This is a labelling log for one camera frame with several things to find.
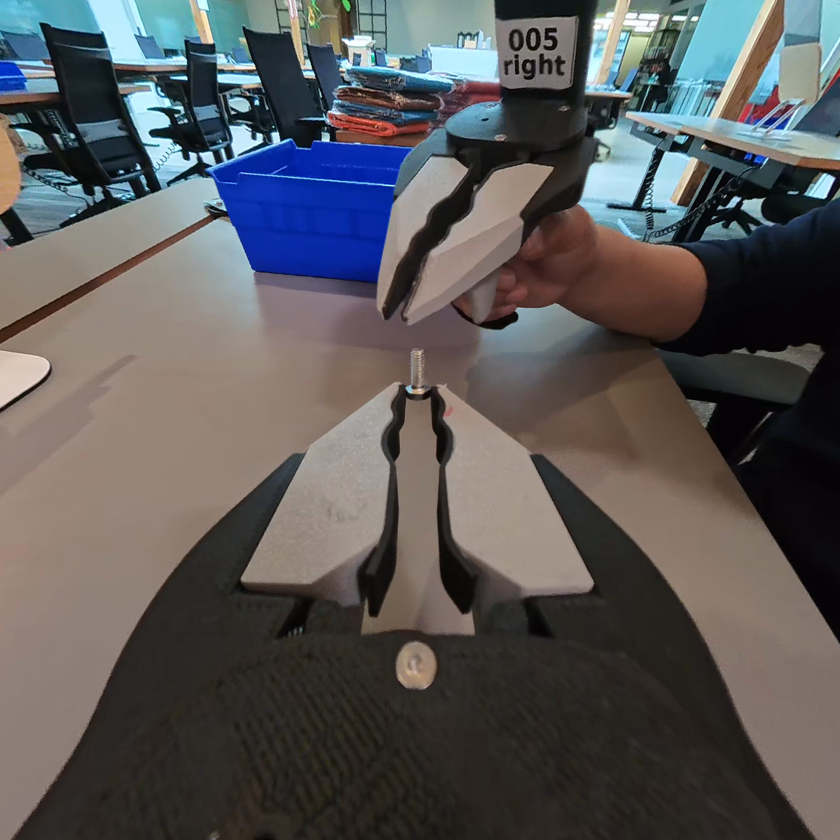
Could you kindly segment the white lamp base plate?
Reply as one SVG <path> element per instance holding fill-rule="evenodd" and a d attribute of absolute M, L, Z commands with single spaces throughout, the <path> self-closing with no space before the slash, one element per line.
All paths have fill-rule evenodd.
<path fill-rule="evenodd" d="M 50 376 L 50 362 L 31 353 L 1 350 L 1 411 L 34 391 Z"/>

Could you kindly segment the black mesh office chair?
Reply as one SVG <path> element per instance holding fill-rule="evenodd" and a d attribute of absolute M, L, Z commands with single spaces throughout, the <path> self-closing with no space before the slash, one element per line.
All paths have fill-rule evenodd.
<path fill-rule="evenodd" d="M 794 362 L 751 353 L 657 352 L 687 400 L 712 405 L 706 430 L 730 466 L 751 455 L 811 377 Z"/>

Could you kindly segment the person's right hand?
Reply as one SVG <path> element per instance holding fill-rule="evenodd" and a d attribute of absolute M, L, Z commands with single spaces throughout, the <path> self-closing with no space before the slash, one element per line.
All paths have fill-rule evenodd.
<path fill-rule="evenodd" d="M 547 308 L 594 266 L 598 227 L 580 206 L 545 217 L 500 270 L 491 321 Z"/>

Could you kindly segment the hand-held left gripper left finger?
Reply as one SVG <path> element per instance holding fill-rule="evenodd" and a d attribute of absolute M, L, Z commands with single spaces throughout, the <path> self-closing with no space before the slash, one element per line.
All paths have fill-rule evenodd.
<path fill-rule="evenodd" d="M 395 382 L 303 456 L 241 583 L 378 616 L 396 569 L 396 459 L 403 384 Z"/>

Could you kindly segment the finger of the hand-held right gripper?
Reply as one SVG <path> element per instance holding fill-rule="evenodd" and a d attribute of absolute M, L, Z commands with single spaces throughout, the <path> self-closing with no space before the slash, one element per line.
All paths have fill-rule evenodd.
<path fill-rule="evenodd" d="M 553 171 L 545 164 L 515 164 L 489 175 L 468 213 L 423 259 L 403 310 L 407 324 L 424 320 L 463 295 L 475 322 L 489 320 L 501 267 L 522 243 L 522 212 Z"/>
<path fill-rule="evenodd" d="M 475 177 L 455 157 L 433 155 L 395 195 L 377 278 L 384 320 L 406 313 L 432 250 L 466 215 Z"/>

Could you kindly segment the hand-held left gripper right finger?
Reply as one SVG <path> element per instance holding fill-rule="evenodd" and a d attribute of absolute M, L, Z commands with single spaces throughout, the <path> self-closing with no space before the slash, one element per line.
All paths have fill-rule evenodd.
<path fill-rule="evenodd" d="M 446 386 L 430 396 L 440 577 L 458 610 L 592 592 L 529 451 Z"/>

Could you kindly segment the wooden top desk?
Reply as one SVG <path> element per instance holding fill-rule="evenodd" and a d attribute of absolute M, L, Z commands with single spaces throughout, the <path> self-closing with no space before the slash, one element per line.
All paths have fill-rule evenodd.
<path fill-rule="evenodd" d="M 63 220 L 59 228 L 128 203 L 115 195 L 117 186 L 129 186 L 134 198 L 161 190 L 118 87 L 71 91 L 58 82 L 54 87 L 48 101 L 2 103 L 2 115 L 23 114 L 24 122 L 11 125 L 14 134 L 34 133 L 47 148 L 46 152 L 28 152 L 21 159 L 29 178 L 63 193 L 79 187 L 87 198 L 85 207 Z"/>
<path fill-rule="evenodd" d="M 654 146 L 636 202 L 630 206 L 646 216 L 643 241 L 688 244 L 701 240 L 709 228 L 732 225 L 749 235 L 762 222 L 744 204 L 764 200 L 788 169 L 814 172 L 813 183 L 823 175 L 835 179 L 839 172 L 838 138 L 832 136 L 651 112 L 629 112 L 627 118 L 633 125 L 631 134 Z M 683 217 L 655 227 L 653 183 L 666 153 L 685 154 L 707 170 Z"/>
<path fill-rule="evenodd" d="M 370 133 L 350 131 L 344 129 L 335 130 L 335 140 L 345 144 L 371 144 L 379 146 L 391 146 L 400 148 L 413 148 L 423 142 L 429 131 L 420 133 L 402 133 L 393 136 L 379 136 Z"/>

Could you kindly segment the white counter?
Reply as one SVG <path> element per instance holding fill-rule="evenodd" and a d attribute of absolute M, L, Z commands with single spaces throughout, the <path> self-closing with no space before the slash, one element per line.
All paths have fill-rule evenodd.
<path fill-rule="evenodd" d="M 498 57 L 494 49 L 468 49 L 447 45 L 427 48 L 431 71 L 469 79 L 498 80 Z"/>

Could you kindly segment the wooden post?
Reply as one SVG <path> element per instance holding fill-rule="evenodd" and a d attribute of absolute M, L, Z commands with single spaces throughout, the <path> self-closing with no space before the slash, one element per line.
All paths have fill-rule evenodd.
<path fill-rule="evenodd" d="M 612 17 L 610 18 L 609 28 L 607 30 L 601 64 L 598 67 L 598 71 L 593 82 L 593 85 L 595 86 L 602 86 L 606 84 L 614 61 L 618 41 L 623 32 L 624 20 L 631 4 L 632 1 L 630 0 L 616 1 L 615 3 Z"/>
<path fill-rule="evenodd" d="M 710 116 L 737 121 L 779 44 L 783 1 L 706 2 L 686 57 L 683 79 L 724 82 Z"/>

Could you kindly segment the tilted grey board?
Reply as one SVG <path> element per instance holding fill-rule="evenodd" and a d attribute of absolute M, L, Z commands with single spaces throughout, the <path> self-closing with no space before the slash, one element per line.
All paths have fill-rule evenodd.
<path fill-rule="evenodd" d="M 820 97 L 822 46 L 818 40 L 785 43 L 780 52 L 781 104 L 811 106 Z"/>

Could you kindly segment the stack of folded cloth packets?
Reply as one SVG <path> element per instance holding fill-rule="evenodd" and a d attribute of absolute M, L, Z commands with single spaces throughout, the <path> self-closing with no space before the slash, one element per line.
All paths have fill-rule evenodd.
<path fill-rule="evenodd" d="M 388 67 L 352 67 L 328 112 L 336 130 L 377 138 L 425 134 L 475 104 L 498 102 L 497 80 Z"/>

